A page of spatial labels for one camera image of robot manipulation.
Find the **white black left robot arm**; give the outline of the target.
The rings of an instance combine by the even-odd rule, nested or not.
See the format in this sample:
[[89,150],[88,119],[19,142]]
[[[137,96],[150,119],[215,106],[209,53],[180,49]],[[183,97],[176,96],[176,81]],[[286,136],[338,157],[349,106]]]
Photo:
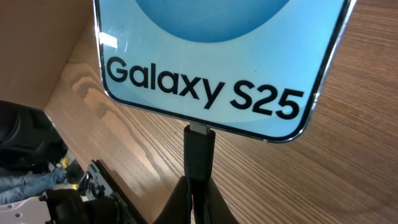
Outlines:
[[79,164],[42,110],[1,102],[1,223],[120,223],[117,201]]

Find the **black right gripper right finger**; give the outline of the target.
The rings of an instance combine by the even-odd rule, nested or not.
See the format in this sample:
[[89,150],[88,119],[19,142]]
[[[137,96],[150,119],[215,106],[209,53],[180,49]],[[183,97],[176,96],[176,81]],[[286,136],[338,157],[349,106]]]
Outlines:
[[232,214],[226,204],[221,192],[218,190],[212,178],[202,183],[203,215],[201,220],[204,224],[238,224],[239,222]]

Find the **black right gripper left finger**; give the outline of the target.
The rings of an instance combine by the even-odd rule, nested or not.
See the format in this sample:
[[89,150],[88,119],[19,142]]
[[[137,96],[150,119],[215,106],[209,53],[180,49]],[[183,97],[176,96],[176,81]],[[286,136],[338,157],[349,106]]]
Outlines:
[[172,194],[154,224],[191,223],[192,193],[188,179],[179,178]]

